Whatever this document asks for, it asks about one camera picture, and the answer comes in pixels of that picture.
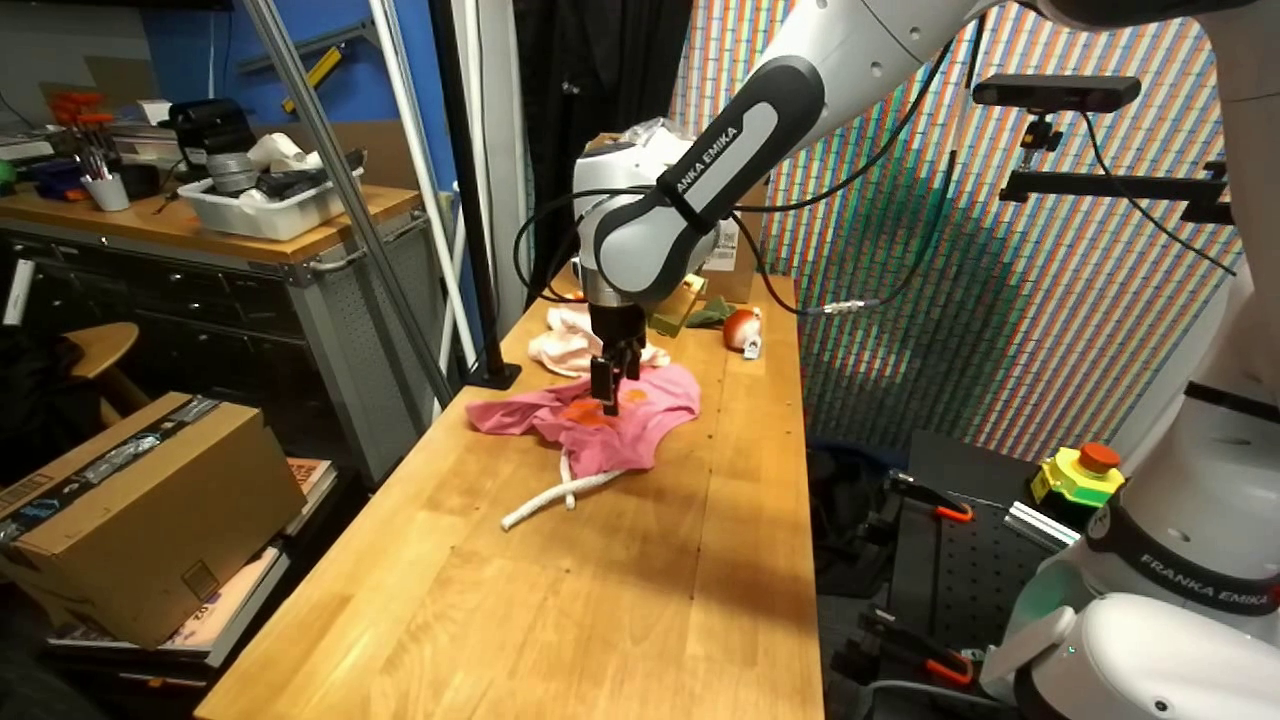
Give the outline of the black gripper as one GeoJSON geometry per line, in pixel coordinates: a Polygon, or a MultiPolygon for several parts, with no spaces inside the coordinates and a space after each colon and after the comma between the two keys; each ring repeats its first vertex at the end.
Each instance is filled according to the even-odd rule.
{"type": "Polygon", "coordinates": [[[593,308],[593,331],[602,335],[602,362],[593,362],[593,396],[606,415],[615,415],[615,368],[622,381],[641,381],[646,314],[641,308],[593,308]]]}

